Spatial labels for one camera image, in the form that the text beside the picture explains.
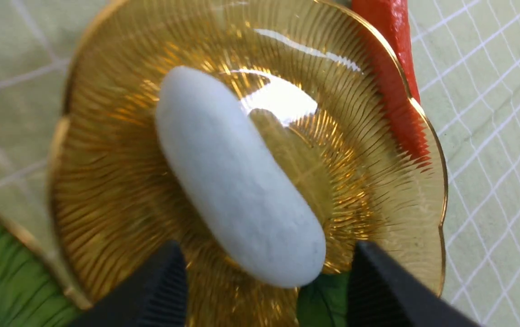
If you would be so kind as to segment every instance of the glass plate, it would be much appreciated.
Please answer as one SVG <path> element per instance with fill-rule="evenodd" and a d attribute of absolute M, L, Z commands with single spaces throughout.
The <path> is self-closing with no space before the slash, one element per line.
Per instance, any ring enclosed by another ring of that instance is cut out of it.
<path fill-rule="evenodd" d="M 159 85 L 185 65 L 222 80 L 324 228 L 324 273 L 375 240 L 436 293 L 441 148 L 395 54 L 366 21 L 312 0 L 120 0 L 75 56 L 50 156 L 50 206 L 90 300 L 169 239 L 189 263 L 190 323 L 296 325 L 298 290 L 262 284 L 212 237 L 162 155 Z"/>

